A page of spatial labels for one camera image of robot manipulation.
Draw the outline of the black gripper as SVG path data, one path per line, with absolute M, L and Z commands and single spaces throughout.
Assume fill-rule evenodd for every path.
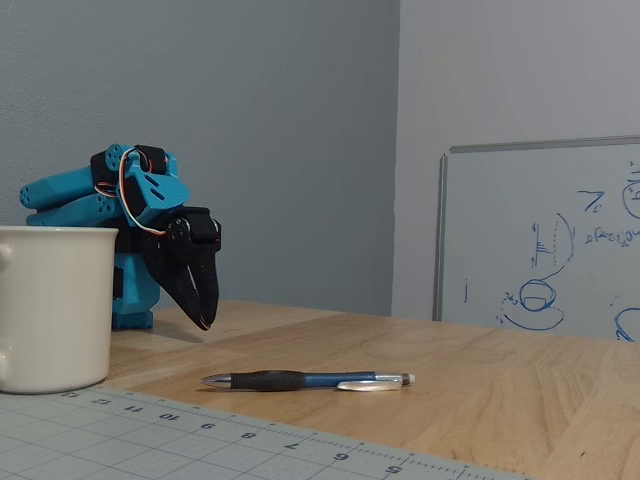
M 220 223 L 208 208 L 179 207 L 161 214 L 152 227 L 161 234 L 141 235 L 149 273 L 198 328 L 208 330 L 219 301 Z

